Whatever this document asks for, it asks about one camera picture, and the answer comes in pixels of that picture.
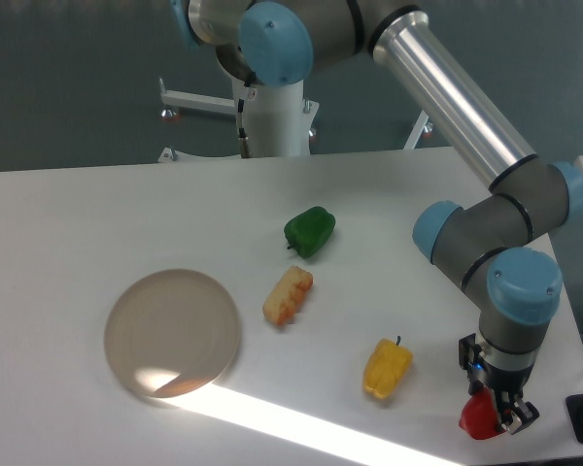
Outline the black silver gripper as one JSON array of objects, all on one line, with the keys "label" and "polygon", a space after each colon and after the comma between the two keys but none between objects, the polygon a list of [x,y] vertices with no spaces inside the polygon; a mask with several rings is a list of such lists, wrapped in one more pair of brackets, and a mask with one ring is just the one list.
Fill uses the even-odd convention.
[{"label": "black silver gripper", "polygon": [[466,371],[469,396],[484,387],[498,395],[498,425],[502,431],[514,435],[539,419],[535,405],[522,398],[534,366],[533,351],[508,353],[481,335],[470,334],[458,342],[458,360]]}]

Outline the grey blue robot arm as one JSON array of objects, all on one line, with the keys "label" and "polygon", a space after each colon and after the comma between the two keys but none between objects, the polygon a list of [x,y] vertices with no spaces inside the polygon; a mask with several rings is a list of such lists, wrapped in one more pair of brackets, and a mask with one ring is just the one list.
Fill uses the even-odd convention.
[{"label": "grey blue robot arm", "polygon": [[469,209],[435,203],[413,228],[421,253],[480,310],[478,331],[459,342],[470,394],[461,428],[483,439],[535,422],[523,389],[563,277],[531,244],[583,213],[582,172],[538,158],[412,1],[174,1],[171,11],[184,43],[213,46],[230,76],[245,158],[308,152],[302,89],[314,70],[367,52],[399,79],[490,193]]}]

